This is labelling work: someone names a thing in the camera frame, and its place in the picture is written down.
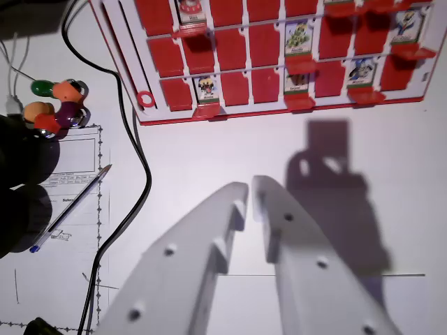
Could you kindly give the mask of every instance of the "cable cord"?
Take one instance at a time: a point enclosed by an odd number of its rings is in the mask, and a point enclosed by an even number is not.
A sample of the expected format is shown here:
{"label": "cable cord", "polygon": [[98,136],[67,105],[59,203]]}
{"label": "cable cord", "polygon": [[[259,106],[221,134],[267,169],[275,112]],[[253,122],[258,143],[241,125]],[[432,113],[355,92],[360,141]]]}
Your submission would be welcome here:
{"label": "cable cord", "polygon": [[[91,275],[90,275],[90,281],[89,281],[89,287],[87,289],[87,296],[85,299],[84,309],[82,310],[82,316],[78,328],[78,335],[82,335],[82,330],[84,329],[85,325],[85,319],[87,318],[87,313],[90,311],[89,316],[89,323],[91,322],[91,315],[93,312],[93,304],[94,304],[94,288],[95,288],[95,282],[96,282],[96,276],[98,273],[99,263],[101,261],[101,258],[103,257],[104,253],[107,251],[107,249],[112,245],[112,243],[127,229],[129,224],[132,222],[132,220],[137,216],[138,212],[141,210],[142,206],[144,205],[147,196],[149,195],[151,186],[152,186],[152,175],[149,168],[149,165],[147,164],[145,155],[143,153],[143,150],[141,146],[137,143],[138,135],[135,132],[135,136],[137,137],[137,141],[132,135],[131,129],[129,127],[129,123],[127,122],[126,113],[124,110],[124,101],[123,101],[123,91],[122,91],[122,84],[121,84],[121,78],[119,77],[118,73],[109,70],[107,68],[103,68],[92,61],[86,59],[83,57],[71,44],[70,40],[68,39],[68,30],[67,30],[67,21],[68,17],[70,16],[71,12],[73,11],[73,8],[75,7],[78,0],[73,0],[70,4],[67,13],[65,14],[64,20],[62,22],[62,38],[64,39],[64,42],[66,46],[69,48],[69,50],[82,62],[86,63],[87,65],[91,66],[92,68],[95,68],[96,70],[99,70],[104,73],[108,73],[112,75],[116,81],[117,81],[117,90],[118,90],[118,103],[119,103],[119,110],[121,112],[121,118],[123,121],[124,128],[126,130],[126,133],[132,143],[133,148],[135,149],[138,158],[140,159],[140,162],[145,170],[146,174],[146,184],[145,187],[138,198],[137,202],[132,207],[131,211],[126,215],[126,217],[123,219],[123,221],[118,225],[118,227],[115,229],[115,231],[107,238],[107,240],[101,245],[101,247],[98,249],[98,252],[96,253],[96,256],[93,261],[93,265],[91,268]],[[88,334],[90,332],[90,324],[87,324],[86,333]]]}
{"label": "cable cord", "polygon": [[27,60],[28,57],[28,52],[29,52],[29,36],[27,36],[27,44],[25,45],[25,53],[23,55],[22,61],[19,64],[19,68],[17,71],[15,71],[15,78],[14,78],[14,84],[13,84],[13,94],[14,96],[17,96],[16,91],[17,91],[17,81],[19,79],[19,74],[22,70],[23,65],[25,64],[25,61]]}
{"label": "cable cord", "polygon": [[9,61],[9,69],[8,69],[8,92],[9,95],[13,95],[13,90],[11,89],[11,73],[13,72],[13,63],[15,58],[15,48],[17,47],[17,33],[14,33],[13,38],[13,51],[11,52],[11,59]]}
{"label": "cable cord", "polygon": [[31,80],[31,81],[35,81],[34,78],[32,78],[31,76],[27,75],[26,73],[22,72],[21,70],[16,69],[12,63],[9,60],[9,56],[8,56],[8,50],[6,49],[5,43],[0,40],[0,45],[2,47],[0,47],[0,53],[3,55],[4,59],[6,60],[6,63],[8,63],[8,65],[10,66],[10,68],[13,69],[13,71],[15,71],[16,73],[18,73],[19,75],[22,75],[23,77]]}

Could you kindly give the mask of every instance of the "black line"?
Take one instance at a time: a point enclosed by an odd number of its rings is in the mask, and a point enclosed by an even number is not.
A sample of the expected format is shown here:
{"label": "black line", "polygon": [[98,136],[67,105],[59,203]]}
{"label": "black line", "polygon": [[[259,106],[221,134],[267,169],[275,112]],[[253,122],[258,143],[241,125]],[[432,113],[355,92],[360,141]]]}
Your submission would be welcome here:
{"label": "black line", "polygon": [[[84,272],[82,273],[82,276],[84,277],[84,279],[85,279],[87,282],[89,281],[89,279],[87,278],[87,276],[85,275]],[[99,285],[99,284],[96,284],[96,286],[99,286],[100,288],[111,288],[112,290],[119,290],[119,288],[115,288],[115,287],[113,287],[113,286]]]}
{"label": "black line", "polygon": [[15,281],[15,298],[17,300],[17,305],[19,303],[19,292],[17,291],[17,269],[14,269],[14,281]]}
{"label": "black line", "polygon": [[146,76],[146,72],[145,72],[145,67],[142,65],[141,57],[140,57],[140,54],[138,53],[138,48],[137,48],[137,45],[135,44],[135,40],[133,39],[132,31],[131,31],[131,28],[130,28],[130,26],[129,26],[129,22],[127,21],[127,17],[126,17],[126,13],[124,12],[123,5],[122,5],[121,1],[118,1],[118,4],[119,4],[119,9],[121,9],[121,14],[123,15],[124,22],[126,23],[127,32],[129,33],[129,37],[131,38],[131,41],[132,41],[132,44],[133,44],[133,49],[135,49],[135,53],[136,53],[136,55],[137,55],[138,62],[140,63],[141,72],[142,72],[142,74],[143,74],[144,77],[145,77],[146,84],[147,84],[147,88],[148,88],[149,91],[152,93],[151,85],[149,85],[149,80],[147,80],[147,76]]}
{"label": "black line", "polygon": [[95,139],[94,138],[85,138],[85,139],[82,139],[82,140],[60,140],[59,142],[73,142],[73,141],[94,141]]}

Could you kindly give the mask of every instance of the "guess who board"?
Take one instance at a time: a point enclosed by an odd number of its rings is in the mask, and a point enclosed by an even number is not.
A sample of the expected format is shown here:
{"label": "guess who board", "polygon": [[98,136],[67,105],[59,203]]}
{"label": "guess who board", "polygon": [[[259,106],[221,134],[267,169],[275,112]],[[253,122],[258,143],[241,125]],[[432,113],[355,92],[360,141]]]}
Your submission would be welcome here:
{"label": "guess who board", "polygon": [[90,0],[142,124],[421,101],[441,0]]}

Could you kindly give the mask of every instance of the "ballpoint pen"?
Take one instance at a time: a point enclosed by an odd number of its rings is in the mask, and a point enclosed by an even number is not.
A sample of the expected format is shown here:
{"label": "ballpoint pen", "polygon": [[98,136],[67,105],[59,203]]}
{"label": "ballpoint pen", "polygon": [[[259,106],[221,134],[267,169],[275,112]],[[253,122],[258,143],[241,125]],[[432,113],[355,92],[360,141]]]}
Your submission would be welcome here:
{"label": "ballpoint pen", "polygon": [[45,241],[48,239],[48,237],[51,236],[53,230],[58,228],[61,223],[67,218],[67,216],[82,202],[82,200],[85,198],[87,194],[92,190],[93,187],[97,185],[98,182],[100,182],[104,176],[107,174],[107,172],[112,167],[112,164],[107,165],[104,167],[83,189],[82,191],[76,195],[76,198],[73,199],[72,202],[65,208],[65,210],[60,213],[60,215],[56,218],[54,223],[43,231],[43,233],[38,238],[37,242],[29,249],[30,252],[35,253],[39,251],[42,247],[42,245],[45,243]]}

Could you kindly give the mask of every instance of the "black cable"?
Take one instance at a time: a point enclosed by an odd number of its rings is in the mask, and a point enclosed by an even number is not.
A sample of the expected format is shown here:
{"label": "black cable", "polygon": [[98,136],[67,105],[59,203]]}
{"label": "black cable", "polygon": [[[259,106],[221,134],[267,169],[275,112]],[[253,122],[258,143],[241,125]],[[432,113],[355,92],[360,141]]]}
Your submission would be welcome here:
{"label": "black cable", "polygon": [[71,5],[69,6],[67,13],[64,17],[64,20],[62,22],[62,38],[64,39],[64,42],[66,46],[69,48],[69,50],[82,62],[86,63],[87,65],[91,66],[92,68],[95,68],[96,70],[99,70],[104,73],[108,73],[112,75],[116,81],[117,81],[117,90],[118,90],[118,103],[119,103],[119,110],[121,112],[121,118],[124,124],[124,128],[126,129],[126,133],[132,143],[133,148],[135,149],[138,158],[140,159],[140,162],[142,166],[145,169],[146,174],[146,184],[143,189],[143,192],[141,193],[140,197],[138,198],[137,202],[132,207],[131,211],[126,215],[124,220],[118,225],[118,227],[115,229],[115,231],[107,238],[107,240],[101,245],[101,247],[98,249],[98,252],[96,253],[96,256],[93,261],[93,266],[91,268],[91,275],[90,275],[90,281],[89,281],[89,287],[87,290],[87,296],[85,299],[84,309],[82,310],[82,316],[81,321],[78,328],[78,335],[82,335],[82,330],[85,325],[85,319],[87,317],[87,312],[89,310],[90,305],[90,311],[92,312],[93,309],[93,298],[94,298],[94,289],[95,289],[95,281],[96,281],[96,275],[98,273],[99,268],[99,262],[101,261],[101,258],[103,257],[104,253],[107,251],[107,249],[112,245],[112,243],[127,229],[129,224],[132,222],[132,220],[137,216],[138,212],[141,210],[142,206],[144,205],[147,196],[149,195],[151,185],[152,185],[152,175],[149,168],[149,165],[147,164],[145,155],[143,153],[142,148],[140,145],[135,141],[135,139],[132,136],[131,129],[129,128],[129,123],[127,122],[126,113],[124,110],[124,101],[123,101],[123,91],[121,86],[121,78],[119,77],[118,73],[109,70],[107,68],[103,68],[88,59],[84,58],[70,43],[70,40],[68,39],[68,32],[66,29],[66,24],[68,21],[68,17],[70,16],[75,4],[78,2],[78,0],[73,0]]}

